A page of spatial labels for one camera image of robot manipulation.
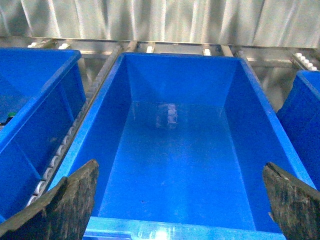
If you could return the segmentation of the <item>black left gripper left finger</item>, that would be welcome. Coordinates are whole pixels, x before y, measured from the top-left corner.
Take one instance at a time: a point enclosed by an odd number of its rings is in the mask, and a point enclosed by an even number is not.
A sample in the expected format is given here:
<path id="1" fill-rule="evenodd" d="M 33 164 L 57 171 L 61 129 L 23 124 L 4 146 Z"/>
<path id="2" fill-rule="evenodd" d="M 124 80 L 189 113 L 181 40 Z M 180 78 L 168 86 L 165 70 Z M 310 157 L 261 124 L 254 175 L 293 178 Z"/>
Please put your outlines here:
<path id="1" fill-rule="evenodd" d="M 0 225 L 2 240 L 81 240 L 95 205 L 99 164 L 89 160 Z"/>

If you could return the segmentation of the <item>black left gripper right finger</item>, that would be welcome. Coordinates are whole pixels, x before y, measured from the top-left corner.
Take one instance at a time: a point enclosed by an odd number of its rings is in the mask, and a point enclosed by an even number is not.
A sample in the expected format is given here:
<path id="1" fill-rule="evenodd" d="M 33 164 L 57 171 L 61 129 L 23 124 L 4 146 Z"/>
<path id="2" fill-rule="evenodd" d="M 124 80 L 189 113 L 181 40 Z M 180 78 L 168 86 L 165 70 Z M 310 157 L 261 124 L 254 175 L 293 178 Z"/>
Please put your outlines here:
<path id="1" fill-rule="evenodd" d="M 287 240 L 320 238 L 320 192 L 273 162 L 262 178 L 270 203 L 271 219 Z"/>

